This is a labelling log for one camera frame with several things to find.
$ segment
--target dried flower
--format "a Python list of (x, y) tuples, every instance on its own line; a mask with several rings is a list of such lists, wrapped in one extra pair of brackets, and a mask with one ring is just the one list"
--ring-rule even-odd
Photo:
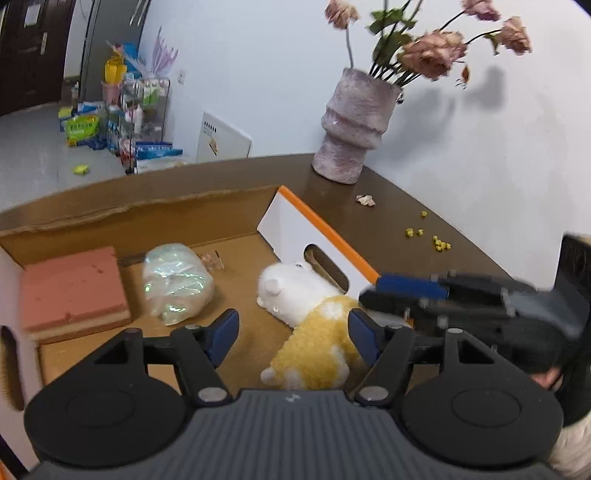
[(357, 9), (344, 0), (330, 0), (324, 16), (335, 28), (346, 30), (350, 22), (359, 20)]
[(453, 63), (466, 55), (467, 45), (463, 40), (459, 32), (435, 30), (404, 45), (398, 59), (407, 69), (437, 80), (447, 76)]
[(531, 41), (521, 22), (521, 17), (511, 17), (503, 22), (503, 28), (496, 39), (517, 55), (532, 51)]
[(366, 207), (373, 207), (375, 205), (374, 198), (371, 195), (357, 195), (355, 200)]
[(501, 14), (492, 4), (492, 0), (462, 0), (466, 15), (476, 15), (478, 20), (496, 22)]

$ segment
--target small plastic piece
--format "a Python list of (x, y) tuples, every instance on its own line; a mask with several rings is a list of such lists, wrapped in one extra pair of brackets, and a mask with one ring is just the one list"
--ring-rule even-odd
[(199, 254), (199, 258), (203, 262), (205, 268), (207, 268), (208, 272), (211, 272), (212, 270), (224, 270), (224, 268), (226, 268), (222, 257), (217, 253), (217, 250)]
[(90, 171), (90, 165), (77, 165), (72, 169), (74, 175), (86, 175)]

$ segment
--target clear plastic bag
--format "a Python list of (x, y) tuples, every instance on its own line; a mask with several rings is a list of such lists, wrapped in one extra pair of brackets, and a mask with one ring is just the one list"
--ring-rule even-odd
[(213, 277), (182, 244), (160, 245), (144, 261), (144, 293), (150, 314), (174, 325), (198, 314), (213, 298)]

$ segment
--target screw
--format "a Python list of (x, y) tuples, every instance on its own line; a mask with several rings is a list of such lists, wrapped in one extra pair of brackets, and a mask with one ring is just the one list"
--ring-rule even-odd
[(199, 390), (197, 396), (204, 402), (217, 403), (225, 400), (228, 392), (219, 387), (206, 387)]
[(389, 392), (379, 385), (371, 385), (369, 387), (363, 387), (359, 391), (359, 395), (366, 401), (382, 401), (388, 398)]

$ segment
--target pink sponge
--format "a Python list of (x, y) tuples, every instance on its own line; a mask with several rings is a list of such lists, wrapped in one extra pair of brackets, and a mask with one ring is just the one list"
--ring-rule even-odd
[(41, 343), (130, 322), (113, 247), (28, 265), (21, 285), (22, 326)]

